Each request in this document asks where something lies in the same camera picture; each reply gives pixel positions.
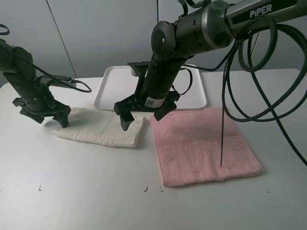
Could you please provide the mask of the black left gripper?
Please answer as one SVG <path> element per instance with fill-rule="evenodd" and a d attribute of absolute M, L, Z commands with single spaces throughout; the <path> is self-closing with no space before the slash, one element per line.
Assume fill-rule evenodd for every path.
<path fill-rule="evenodd" d="M 57 121 L 62 127 L 67 127 L 69 124 L 70 107 L 55 99 L 51 101 L 51 106 L 45 99 L 38 98 L 30 98 L 27 102 L 22 98 L 15 98 L 12 103 L 16 107 L 21 107 L 20 114 L 39 124 L 44 121 L 46 116 L 53 116 L 53 120 Z"/>

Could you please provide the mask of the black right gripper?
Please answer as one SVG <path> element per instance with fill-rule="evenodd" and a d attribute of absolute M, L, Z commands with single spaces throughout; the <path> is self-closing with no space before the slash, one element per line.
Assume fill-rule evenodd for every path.
<path fill-rule="evenodd" d="M 133 94 L 120 102 L 116 102 L 114 105 L 114 111 L 116 113 L 121 113 L 119 115 L 120 124 L 123 131 L 127 131 L 130 124 L 134 121 L 131 111 L 154 113 L 155 119 L 160 121 L 164 116 L 177 108 L 175 101 L 178 101 L 179 98 L 179 93 L 170 91 L 160 108 L 147 108 L 144 105 L 141 105 Z"/>

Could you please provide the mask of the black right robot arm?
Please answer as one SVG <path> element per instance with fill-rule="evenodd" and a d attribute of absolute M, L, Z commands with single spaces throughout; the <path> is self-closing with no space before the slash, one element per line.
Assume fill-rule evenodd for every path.
<path fill-rule="evenodd" d="M 185 11 L 173 23 L 159 22 L 151 36 L 151 60 L 129 64 L 139 79 L 135 93 L 114 105 L 123 130 L 133 122 L 132 112 L 151 112 L 156 120 L 161 120 L 176 109 L 180 95 L 172 90 L 172 85 L 179 71 L 189 69 L 185 64 L 188 59 L 230 44 L 241 47 L 249 36 L 270 29 L 271 47 L 264 59 L 254 67 L 241 62 L 246 71 L 257 71 L 272 56 L 277 30 L 288 30 L 285 21 L 307 13 L 304 0 L 244 0 L 237 4 L 183 0 L 181 4 L 183 9 L 191 6 L 195 11 Z"/>

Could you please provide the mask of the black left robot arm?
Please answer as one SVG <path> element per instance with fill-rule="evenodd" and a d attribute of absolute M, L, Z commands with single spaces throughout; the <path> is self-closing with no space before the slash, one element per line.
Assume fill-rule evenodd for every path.
<path fill-rule="evenodd" d="M 45 117 L 53 117 L 62 127 L 67 127 L 71 108 L 55 100 L 49 86 L 53 79 L 46 75 L 38 77 L 32 66 L 31 53 L 18 46 L 10 46 L 5 40 L 0 41 L 0 70 L 19 98 L 12 102 L 21 107 L 20 114 L 42 123 Z"/>

